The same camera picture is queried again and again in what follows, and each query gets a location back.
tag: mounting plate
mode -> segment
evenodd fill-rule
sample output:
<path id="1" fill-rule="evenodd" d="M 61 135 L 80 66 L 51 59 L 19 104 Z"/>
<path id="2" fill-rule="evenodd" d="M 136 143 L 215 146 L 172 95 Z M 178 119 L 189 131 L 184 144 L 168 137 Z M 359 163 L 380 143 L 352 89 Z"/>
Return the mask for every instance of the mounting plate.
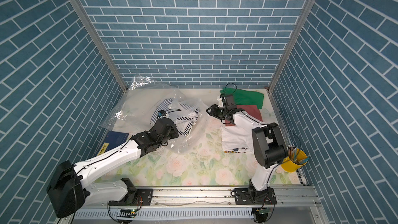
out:
<path id="1" fill-rule="evenodd" d="M 254 202 L 251 200 L 251 197 L 248 193 L 248 189 L 243 189 L 243 188 L 235 188 L 234 189 L 234 196 L 235 196 L 235 204 L 236 205 L 252 205 L 252 204 L 263 204 L 263 202 Z M 266 191 L 263 191 L 264 194 L 264 199 L 266 201 L 265 205 L 271 205 L 271 204 L 276 204 L 276 197 L 275 197 L 275 192 L 273 188 L 268 188 Z"/>
<path id="2" fill-rule="evenodd" d="M 150 202 L 152 201 L 152 194 L 153 194 L 153 189 L 137 189 L 135 196 L 138 198 L 138 204 L 139 205 L 141 204 L 140 197 L 142 197 L 142 205 L 149 206 Z"/>

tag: green towel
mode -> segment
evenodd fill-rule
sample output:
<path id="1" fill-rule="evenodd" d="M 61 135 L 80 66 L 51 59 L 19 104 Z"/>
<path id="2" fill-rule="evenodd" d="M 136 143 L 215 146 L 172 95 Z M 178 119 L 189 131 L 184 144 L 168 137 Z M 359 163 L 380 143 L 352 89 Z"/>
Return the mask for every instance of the green towel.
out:
<path id="1" fill-rule="evenodd" d="M 246 91 L 242 89 L 236 89 L 227 87 L 220 90 L 220 93 L 233 94 L 236 105 L 257 105 L 257 108 L 263 107 L 264 94 L 254 91 Z"/>

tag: wire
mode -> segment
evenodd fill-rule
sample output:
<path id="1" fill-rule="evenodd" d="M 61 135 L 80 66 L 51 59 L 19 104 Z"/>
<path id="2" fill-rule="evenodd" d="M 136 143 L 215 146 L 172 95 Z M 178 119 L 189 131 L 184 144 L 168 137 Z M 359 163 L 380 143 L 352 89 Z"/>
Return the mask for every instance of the wire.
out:
<path id="1" fill-rule="evenodd" d="M 178 111 L 181 111 L 181 109 L 178 109 L 178 108 L 170 108 L 170 109 L 167 109 L 167 110 L 164 110 L 164 111 L 167 112 L 167 111 L 170 111 L 170 110 L 178 110 Z"/>
<path id="2" fill-rule="evenodd" d="M 194 204 L 194 203 L 197 203 L 197 202 L 205 202 L 205 203 L 208 203 L 208 204 L 215 204 L 216 205 L 216 204 L 222 204 L 222 203 L 226 203 L 226 202 L 230 202 L 230 201 L 231 200 L 223 201 L 223 202 L 194 201 L 194 202 L 184 203 L 184 204 L 179 204 L 179 205 L 164 204 L 164 203 L 161 203 L 161 202 L 155 202 L 155 203 L 157 203 L 159 205 L 167 206 L 167 207 L 179 207 L 179 206 L 191 205 L 191 204 Z"/>
<path id="3" fill-rule="evenodd" d="M 162 115 L 161 115 L 161 116 L 159 116 L 158 118 L 165 116 L 167 113 L 179 112 L 179 111 L 181 111 L 181 110 L 180 110 L 180 109 L 177 109 L 177 110 L 175 110 L 175 111 L 171 111 L 171 112 L 165 112 L 164 114 L 162 114 Z"/>
<path id="4" fill-rule="evenodd" d="M 126 146 L 126 144 L 127 144 L 129 141 L 130 141 L 130 139 L 127 140 L 127 142 L 122 146 L 122 148 L 120 148 L 120 150 L 122 150 L 122 149 Z M 105 159 L 109 158 L 109 157 L 112 156 L 113 154 L 116 154 L 117 152 L 119 152 L 119 150 L 117 150 L 116 152 L 113 152 L 111 155 L 109 155 L 109 156 L 107 156 L 107 157 L 105 157 L 105 158 L 103 158 L 103 159 L 101 159 L 101 160 L 92 162 L 92 163 L 90 163 L 89 165 L 84 166 L 84 167 L 81 168 L 76 174 L 78 175 L 78 174 L 79 174 L 83 169 L 85 169 L 86 167 L 88 167 L 88 166 L 90 166 L 90 165 L 93 165 L 93 164 L 95 164 L 95 163 L 104 161 Z"/>
<path id="5" fill-rule="evenodd" d="M 299 136 L 297 136 L 297 134 L 296 134 L 295 132 L 293 132 L 292 130 L 287 129 L 287 128 L 285 128 L 285 127 L 279 127 L 279 128 L 283 128 L 283 129 L 288 130 L 289 132 L 293 133 L 293 134 L 298 138 L 298 140 L 299 140 L 299 142 L 300 142 L 300 147 L 299 147 L 299 148 L 300 148 L 300 149 L 302 148 L 302 146 L 301 146 L 301 139 L 300 139 Z"/>
<path id="6" fill-rule="evenodd" d="M 274 210 L 275 210 L 275 203 L 274 203 L 274 206 L 272 207 L 271 215 L 264 222 L 267 222 L 267 221 L 269 221 L 271 219 Z"/>
<path id="7" fill-rule="evenodd" d="M 141 206 L 140 206 L 140 208 L 138 208 L 138 198 L 137 198 L 137 211 L 142 208 L 142 202 L 143 202 L 142 197 L 140 195 L 139 195 L 139 197 L 141 198 Z"/>
<path id="8" fill-rule="evenodd" d="M 300 137 L 299 137 L 295 132 L 293 132 L 292 130 L 290 130 L 290 129 L 286 128 L 286 127 L 274 126 L 274 125 L 266 124 L 266 123 L 264 123 L 264 122 L 258 122 L 257 120 L 252 119 L 251 117 L 249 117 L 248 114 L 245 114 L 245 116 L 248 117 L 249 119 L 251 119 L 252 121 L 257 122 L 258 124 L 264 124 L 264 125 L 269 126 L 269 127 L 279 127 L 279 128 L 288 130 L 289 132 L 293 133 L 293 134 L 297 137 L 297 139 L 298 139 L 298 141 L 299 141 L 299 148 L 302 148 Z"/>
<path id="9" fill-rule="evenodd" d="M 236 89 L 238 89 L 238 87 L 236 86 L 235 83 L 228 82 L 228 83 L 225 85 L 225 87 L 224 87 L 224 92 L 225 92 L 226 87 L 227 87 L 229 84 L 235 85 L 235 90 L 234 90 L 234 92 L 236 91 Z"/>
<path id="10" fill-rule="evenodd" d="M 276 168 L 277 168 L 279 165 L 282 165 L 282 164 L 284 164 L 284 163 L 286 163 L 286 162 L 288 162 L 288 161 L 290 161 L 290 160 L 286 160 L 286 161 L 284 161 L 283 163 L 279 163 L 277 166 L 275 166 L 275 167 L 271 170 L 271 173 L 270 173 L 270 175 L 269 175 L 269 177 L 268 177 L 268 180 L 267 180 L 267 183 L 266 183 L 267 188 L 269 188 L 269 187 L 268 187 L 268 182 L 269 182 L 269 179 L 270 179 L 271 176 L 272 176 L 272 172 L 273 172 L 274 170 L 276 170 Z"/>
<path id="11" fill-rule="evenodd" d="M 264 198 L 264 203 L 263 203 L 263 206 L 261 207 L 261 209 L 263 209 L 263 207 L 264 207 L 264 205 L 265 205 L 265 203 L 266 203 L 266 198 L 269 200 L 269 204 L 271 205 L 271 210 L 272 210 L 272 202 L 271 202 L 271 199 L 268 198 L 268 196 L 265 196 L 265 198 Z"/>
<path id="12" fill-rule="evenodd" d="M 117 223 L 120 224 L 119 221 L 115 220 L 115 219 L 111 216 L 111 213 L 110 213 L 110 211 L 109 211 L 109 210 L 110 210 L 109 201 L 107 202 L 106 209 L 108 210 L 108 215 L 109 215 L 109 217 L 111 217 L 111 219 L 112 219 L 113 221 L 116 221 Z"/>
<path id="13" fill-rule="evenodd" d="M 70 222 L 70 224 L 72 224 L 72 222 L 74 220 L 74 216 L 76 215 L 76 211 L 77 211 L 77 197 L 76 197 L 76 189 L 75 189 L 75 187 L 73 187 L 73 194 L 75 196 L 75 211 L 73 212 L 72 221 Z"/>

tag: brick wall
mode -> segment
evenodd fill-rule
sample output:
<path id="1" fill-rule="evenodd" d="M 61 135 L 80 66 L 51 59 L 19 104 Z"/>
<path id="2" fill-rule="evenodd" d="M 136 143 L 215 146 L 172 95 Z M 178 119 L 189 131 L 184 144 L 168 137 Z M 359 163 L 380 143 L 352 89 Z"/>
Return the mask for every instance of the brick wall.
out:
<path id="1" fill-rule="evenodd" d="M 0 223 L 51 223 L 55 166 L 94 155 L 121 90 L 67 0 L 0 0 Z"/>
<path id="2" fill-rule="evenodd" d="M 267 86 L 305 0 L 81 0 L 127 84 Z"/>
<path id="3" fill-rule="evenodd" d="M 331 223 L 397 223 L 398 0 L 316 0 L 275 88 Z"/>

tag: yellow bucket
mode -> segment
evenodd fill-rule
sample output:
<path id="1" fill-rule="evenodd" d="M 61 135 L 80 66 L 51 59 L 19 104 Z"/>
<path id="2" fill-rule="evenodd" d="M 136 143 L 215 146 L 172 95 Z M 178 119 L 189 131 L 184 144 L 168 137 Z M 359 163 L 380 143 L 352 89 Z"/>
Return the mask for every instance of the yellow bucket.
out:
<path id="1" fill-rule="evenodd" d="M 301 149 L 298 149 L 297 161 L 300 161 L 300 160 L 306 159 L 306 158 L 307 158 L 307 155 Z M 295 172 L 301 166 L 306 165 L 306 163 L 307 162 L 305 162 L 302 165 L 298 165 L 298 164 L 295 164 L 294 162 L 292 162 L 289 157 L 286 157 L 283 160 L 283 163 L 281 164 L 281 167 L 287 172 Z"/>

